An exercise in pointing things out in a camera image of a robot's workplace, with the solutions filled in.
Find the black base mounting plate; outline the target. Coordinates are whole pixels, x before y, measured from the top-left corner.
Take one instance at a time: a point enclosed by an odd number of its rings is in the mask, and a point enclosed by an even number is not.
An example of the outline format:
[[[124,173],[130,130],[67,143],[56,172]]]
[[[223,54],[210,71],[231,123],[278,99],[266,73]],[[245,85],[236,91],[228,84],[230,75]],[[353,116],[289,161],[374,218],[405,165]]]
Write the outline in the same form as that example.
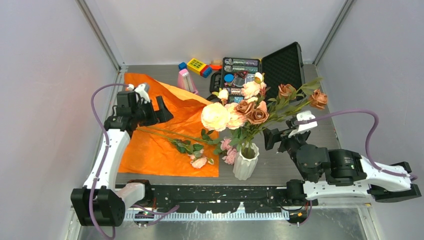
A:
[[[300,189],[260,185],[149,185],[145,197],[136,205],[167,212],[178,206],[177,213],[234,213],[244,209],[248,214],[276,213],[280,210],[302,210],[318,205],[309,203]]]

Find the white ribbed vase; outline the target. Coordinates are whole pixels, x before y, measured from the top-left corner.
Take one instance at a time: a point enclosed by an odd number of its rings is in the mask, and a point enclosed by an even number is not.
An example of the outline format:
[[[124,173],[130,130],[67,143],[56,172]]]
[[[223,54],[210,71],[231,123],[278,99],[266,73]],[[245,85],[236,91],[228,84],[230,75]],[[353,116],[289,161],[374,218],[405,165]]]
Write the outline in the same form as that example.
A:
[[[247,180],[251,177],[259,157],[259,147],[255,143],[249,145],[249,149],[245,148],[238,152],[234,161],[233,173],[238,180]]]

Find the blue round poker chip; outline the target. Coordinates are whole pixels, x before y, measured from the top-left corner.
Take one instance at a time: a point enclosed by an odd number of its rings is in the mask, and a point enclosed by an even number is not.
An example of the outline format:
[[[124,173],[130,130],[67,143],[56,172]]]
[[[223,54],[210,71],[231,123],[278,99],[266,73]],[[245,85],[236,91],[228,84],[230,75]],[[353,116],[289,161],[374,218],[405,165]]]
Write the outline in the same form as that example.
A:
[[[231,83],[234,80],[234,76],[232,74],[226,74],[224,76],[224,82],[225,83]]]

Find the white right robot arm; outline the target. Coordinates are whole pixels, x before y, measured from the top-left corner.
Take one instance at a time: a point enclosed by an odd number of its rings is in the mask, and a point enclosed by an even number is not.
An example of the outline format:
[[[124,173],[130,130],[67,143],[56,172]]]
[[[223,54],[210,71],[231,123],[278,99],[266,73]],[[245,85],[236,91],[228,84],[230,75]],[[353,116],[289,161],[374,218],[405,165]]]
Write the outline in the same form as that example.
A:
[[[278,152],[288,153],[301,179],[286,183],[284,201],[301,205],[323,198],[372,198],[378,203],[397,203],[421,197],[408,162],[372,164],[365,156],[346,149],[327,149],[308,144],[311,132],[263,130],[266,150],[280,143]]]

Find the yellow toy block house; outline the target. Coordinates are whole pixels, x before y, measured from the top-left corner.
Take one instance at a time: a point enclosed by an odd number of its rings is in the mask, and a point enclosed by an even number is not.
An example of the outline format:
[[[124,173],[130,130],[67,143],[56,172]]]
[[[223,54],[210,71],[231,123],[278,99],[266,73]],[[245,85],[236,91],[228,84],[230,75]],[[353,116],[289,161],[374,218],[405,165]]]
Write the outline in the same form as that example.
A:
[[[208,64],[196,58],[192,58],[186,65],[189,70],[203,78],[207,78],[213,71]]]

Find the blue toy block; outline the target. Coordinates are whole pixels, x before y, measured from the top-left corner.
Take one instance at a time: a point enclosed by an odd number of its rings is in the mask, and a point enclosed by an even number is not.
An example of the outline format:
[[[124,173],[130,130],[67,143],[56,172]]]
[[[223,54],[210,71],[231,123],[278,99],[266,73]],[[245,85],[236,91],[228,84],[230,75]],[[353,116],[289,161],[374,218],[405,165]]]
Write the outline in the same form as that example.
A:
[[[178,65],[178,69],[181,71],[181,70],[184,70],[184,69],[187,69],[187,64],[185,63],[185,62],[181,62],[179,65]]]

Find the orange toy piece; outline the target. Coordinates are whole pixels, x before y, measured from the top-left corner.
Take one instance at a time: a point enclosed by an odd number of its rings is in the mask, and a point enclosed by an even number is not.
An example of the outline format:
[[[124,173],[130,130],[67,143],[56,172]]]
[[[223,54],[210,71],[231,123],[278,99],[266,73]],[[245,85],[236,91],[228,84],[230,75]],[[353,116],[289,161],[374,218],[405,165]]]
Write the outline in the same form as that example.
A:
[[[211,67],[213,71],[219,71],[223,67],[223,60],[222,59],[212,60],[209,66]]]

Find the small pink rose stem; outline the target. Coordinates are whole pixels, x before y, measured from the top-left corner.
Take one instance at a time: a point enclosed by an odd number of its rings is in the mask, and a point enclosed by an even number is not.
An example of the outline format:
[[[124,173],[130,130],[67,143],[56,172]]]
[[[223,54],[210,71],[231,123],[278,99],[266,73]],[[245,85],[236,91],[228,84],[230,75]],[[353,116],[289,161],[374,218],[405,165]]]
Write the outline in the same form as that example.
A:
[[[207,131],[202,129],[200,137],[177,133],[175,131],[153,126],[138,127],[137,130],[168,140],[179,153],[188,155],[190,164],[194,169],[201,169],[206,164],[215,164],[215,160],[211,157],[207,157],[205,154],[206,145],[211,146],[214,144],[214,140],[210,136],[214,132],[213,130]]]

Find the brown rose flower stem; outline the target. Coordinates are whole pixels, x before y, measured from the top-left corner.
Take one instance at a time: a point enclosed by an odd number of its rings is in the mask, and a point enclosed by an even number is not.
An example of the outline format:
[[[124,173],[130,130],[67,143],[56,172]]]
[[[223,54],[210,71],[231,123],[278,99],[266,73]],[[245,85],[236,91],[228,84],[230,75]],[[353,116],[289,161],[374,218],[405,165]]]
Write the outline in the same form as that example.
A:
[[[310,82],[304,83],[298,89],[290,84],[279,85],[276,97],[270,98],[269,102],[264,99],[269,117],[256,135],[262,133],[264,129],[273,123],[281,123],[295,116],[304,107],[311,106],[317,109],[324,109],[328,100],[327,95],[320,90],[322,80],[321,77],[317,77]],[[236,144],[233,147],[241,147],[241,139],[237,139],[235,142]]]

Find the orange yellow wrapping paper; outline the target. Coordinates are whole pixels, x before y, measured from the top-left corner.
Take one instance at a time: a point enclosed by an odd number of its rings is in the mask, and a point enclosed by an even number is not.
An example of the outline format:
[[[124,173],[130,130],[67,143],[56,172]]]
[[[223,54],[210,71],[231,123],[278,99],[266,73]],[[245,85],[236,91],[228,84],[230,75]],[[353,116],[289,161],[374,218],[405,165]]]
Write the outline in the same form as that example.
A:
[[[220,158],[214,154],[214,146],[204,144],[204,154],[213,160],[201,168],[194,168],[186,153],[180,153],[170,139],[190,140],[198,143],[201,138],[201,113],[210,104],[205,98],[155,80],[147,74],[125,73],[124,82],[138,86],[147,83],[153,107],[158,108],[156,97],[161,96],[173,119],[150,127],[139,127],[132,134],[126,147],[119,173],[175,177],[219,176]]]

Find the pink metronome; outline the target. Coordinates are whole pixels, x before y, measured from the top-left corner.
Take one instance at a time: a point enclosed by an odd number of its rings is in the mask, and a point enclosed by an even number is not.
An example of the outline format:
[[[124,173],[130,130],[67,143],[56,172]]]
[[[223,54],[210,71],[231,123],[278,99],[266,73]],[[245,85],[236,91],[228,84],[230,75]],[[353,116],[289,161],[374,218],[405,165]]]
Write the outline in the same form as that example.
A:
[[[178,79],[177,79],[177,87],[187,92],[190,92],[192,94],[197,95],[199,93],[187,69],[182,69],[179,71]]]

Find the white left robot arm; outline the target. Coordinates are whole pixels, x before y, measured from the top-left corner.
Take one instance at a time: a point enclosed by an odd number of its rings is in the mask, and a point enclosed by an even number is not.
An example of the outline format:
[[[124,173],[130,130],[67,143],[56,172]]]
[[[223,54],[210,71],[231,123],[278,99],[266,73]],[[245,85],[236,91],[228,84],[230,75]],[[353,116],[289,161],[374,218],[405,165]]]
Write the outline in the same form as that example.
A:
[[[82,226],[118,227],[127,209],[136,203],[148,207],[153,202],[147,180],[135,180],[116,189],[122,157],[137,127],[166,123],[174,117],[161,96],[156,97],[158,109],[154,109],[149,89],[146,82],[127,84],[116,94],[112,114],[105,121],[95,116],[102,131],[100,152],[82,187],[73,189],[70,195]]]

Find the black open poker case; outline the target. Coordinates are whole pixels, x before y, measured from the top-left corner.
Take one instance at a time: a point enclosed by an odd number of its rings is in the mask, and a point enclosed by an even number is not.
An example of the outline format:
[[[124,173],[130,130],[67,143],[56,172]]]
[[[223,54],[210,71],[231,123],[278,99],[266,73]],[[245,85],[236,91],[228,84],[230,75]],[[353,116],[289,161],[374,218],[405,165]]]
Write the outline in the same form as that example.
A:
[[[279,85],[292,85],[298,89],[305,83],[302,49],[298,42],[293,42],[262,59],[224,57],[222,69],[210,77],[209,92],[226,89],[229,92],[229,103],[239,103],[243,99],[242,87],[254,80],[256,73],[264,74],[264,82],[268,87],[265,101],[278,95]],[[234,76],[232,82],[225,82],[224,76]]]

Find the peach rose flower stem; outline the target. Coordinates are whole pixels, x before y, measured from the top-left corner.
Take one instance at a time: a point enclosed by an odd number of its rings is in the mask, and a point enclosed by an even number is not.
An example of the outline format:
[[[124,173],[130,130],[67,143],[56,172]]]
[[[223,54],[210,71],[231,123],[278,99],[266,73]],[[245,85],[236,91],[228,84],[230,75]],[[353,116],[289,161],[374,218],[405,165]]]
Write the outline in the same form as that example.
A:
[[[246,159],[253,159],[255,157],[253,138],[270,116],[264,101],[267,92],[264,74],[257,72],[254,80],[245,83],[241,91],[244,99],[237,106],[237,112],[244,119],[240,135],[240,153]]]

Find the pink carnation flower stem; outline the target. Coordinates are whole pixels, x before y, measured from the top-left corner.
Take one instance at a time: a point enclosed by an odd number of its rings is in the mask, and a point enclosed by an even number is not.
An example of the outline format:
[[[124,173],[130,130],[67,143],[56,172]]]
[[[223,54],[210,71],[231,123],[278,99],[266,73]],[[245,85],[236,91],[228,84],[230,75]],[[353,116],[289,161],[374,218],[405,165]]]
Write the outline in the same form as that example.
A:
[[[230,145],[232,140],[228,137],[218,137],[213,140],[214,144],[206,145],[206,147],[214,147],[213,153],[215,155],[221,157],[226,164],[234,165],[238,152],[236,147]]]

